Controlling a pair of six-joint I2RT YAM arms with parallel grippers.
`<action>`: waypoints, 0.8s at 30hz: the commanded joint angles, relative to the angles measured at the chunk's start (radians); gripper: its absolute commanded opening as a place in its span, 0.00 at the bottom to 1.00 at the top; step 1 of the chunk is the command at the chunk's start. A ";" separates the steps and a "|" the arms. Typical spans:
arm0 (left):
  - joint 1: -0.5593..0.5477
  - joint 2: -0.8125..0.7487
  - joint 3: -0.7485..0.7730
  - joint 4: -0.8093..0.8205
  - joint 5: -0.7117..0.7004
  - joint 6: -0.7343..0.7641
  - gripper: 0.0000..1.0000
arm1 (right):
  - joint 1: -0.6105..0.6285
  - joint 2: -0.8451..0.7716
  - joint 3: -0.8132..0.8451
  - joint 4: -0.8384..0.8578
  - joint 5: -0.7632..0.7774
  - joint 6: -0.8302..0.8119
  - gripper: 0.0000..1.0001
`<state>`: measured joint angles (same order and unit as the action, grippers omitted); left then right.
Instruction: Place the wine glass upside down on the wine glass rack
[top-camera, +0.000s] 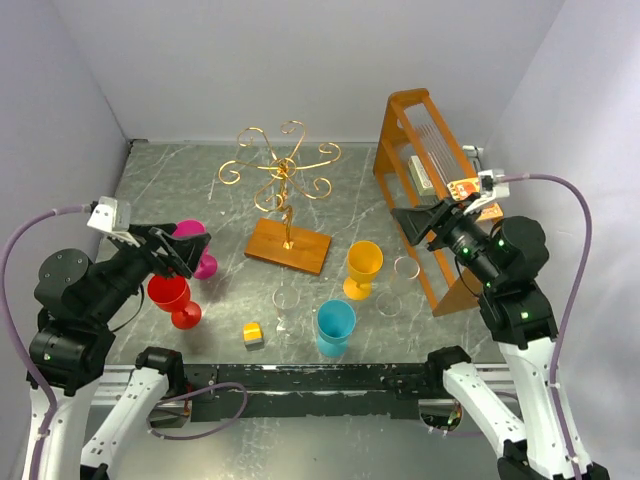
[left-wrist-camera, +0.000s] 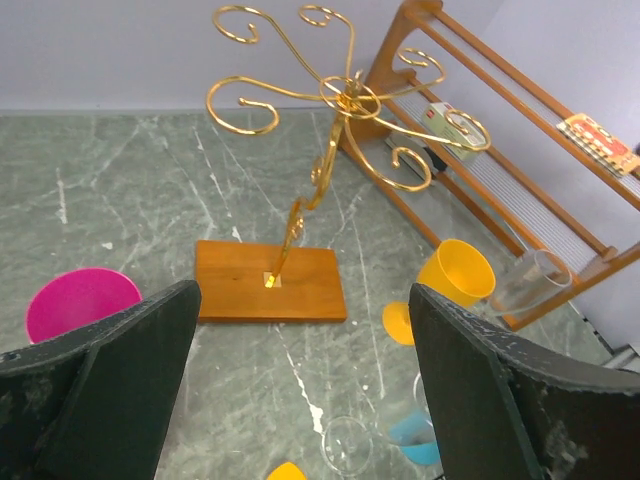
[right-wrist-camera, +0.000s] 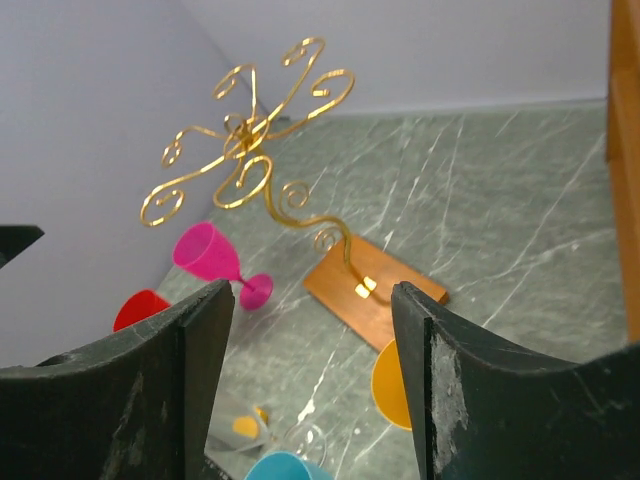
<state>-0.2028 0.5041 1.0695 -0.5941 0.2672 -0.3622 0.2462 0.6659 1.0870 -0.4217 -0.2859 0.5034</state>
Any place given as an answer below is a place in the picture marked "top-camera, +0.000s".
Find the yellow plastic wine glass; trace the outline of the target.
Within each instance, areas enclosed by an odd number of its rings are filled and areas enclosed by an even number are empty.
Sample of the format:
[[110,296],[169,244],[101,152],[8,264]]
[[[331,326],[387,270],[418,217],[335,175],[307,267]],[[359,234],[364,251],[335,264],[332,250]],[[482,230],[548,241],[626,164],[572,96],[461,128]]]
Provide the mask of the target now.
[[355,242],[346,257],[348,275],[343,283],[343,291],[351,300],[361,301],[369,297],[372,282],[384,262],[380,247],[371,241]]

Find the blue plastic wine glass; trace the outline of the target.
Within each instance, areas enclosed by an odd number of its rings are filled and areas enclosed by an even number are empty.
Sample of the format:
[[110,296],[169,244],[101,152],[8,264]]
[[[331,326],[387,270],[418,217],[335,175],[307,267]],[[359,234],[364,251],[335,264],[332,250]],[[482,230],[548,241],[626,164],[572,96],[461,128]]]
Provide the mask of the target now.
[[317,312],[317,347],[326,357],[342,356],[356,326],[356,314],[350,304],[332,299],[322,304]]

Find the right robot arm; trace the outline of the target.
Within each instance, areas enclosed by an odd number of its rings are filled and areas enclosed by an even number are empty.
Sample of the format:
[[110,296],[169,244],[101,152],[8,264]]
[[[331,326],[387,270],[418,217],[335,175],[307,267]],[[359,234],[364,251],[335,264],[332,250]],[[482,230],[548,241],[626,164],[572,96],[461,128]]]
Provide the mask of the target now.
[[461,404],[493,448],[503,479],[608,478],[581,444],[558,384],[553,352],[559,330],[536,283],[549,259],[540,224],[506,217],[485,232],[475,215],[451,199],[391,214],[410,245],[426,240],[431,251],[449,249],[481,282],[480,314],[506,361],[521,414],[514,415],[459,346],[429,354],[426,390],[439,398],[450,394]]

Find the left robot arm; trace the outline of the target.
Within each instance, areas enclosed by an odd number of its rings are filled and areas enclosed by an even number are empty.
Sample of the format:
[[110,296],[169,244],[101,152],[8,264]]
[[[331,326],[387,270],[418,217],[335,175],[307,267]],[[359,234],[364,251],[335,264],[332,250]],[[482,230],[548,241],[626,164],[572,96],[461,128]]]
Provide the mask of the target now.
[[193,276],[211,236],[177,237],[174,224],[134,225],[131,241],[94,263],[77,249],[48,257],[34,296],[42,308],[28,347],[35,370],[26,479],[113,479],[124,445],[141,429],[154,405],[181,395],[187,385],[182,356],[148,347],[138,357],[125,395],[91,440],[85,427],[116,334],[109,323],[150,275]]

